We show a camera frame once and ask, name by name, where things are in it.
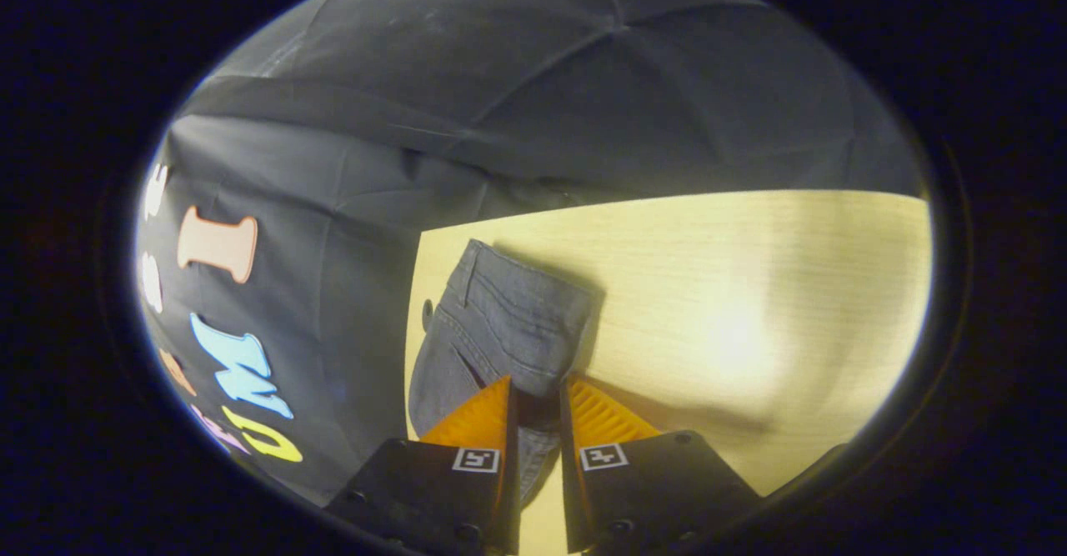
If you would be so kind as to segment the black backdrop cloth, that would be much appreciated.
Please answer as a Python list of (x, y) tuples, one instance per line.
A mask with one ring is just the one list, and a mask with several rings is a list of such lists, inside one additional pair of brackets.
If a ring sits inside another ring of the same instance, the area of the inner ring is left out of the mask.
[(306, 0), (168, 123), (140, 309), (203, 430), (322, 507), (403, 433), (423, 231), (691, 193), (918, 198), (917, 160), (763, 0)]

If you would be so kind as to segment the dark grey jeans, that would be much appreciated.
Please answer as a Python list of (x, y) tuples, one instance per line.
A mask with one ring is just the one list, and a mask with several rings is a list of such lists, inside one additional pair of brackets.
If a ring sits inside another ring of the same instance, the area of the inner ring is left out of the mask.
[(561, 447), (558, 398), (598, 313), (591, 288), (469, 240), (424, 319), (408, 416), (426, 435), (480, 390), (510, 378), (517, 392), (521, 504), (545, 483)]

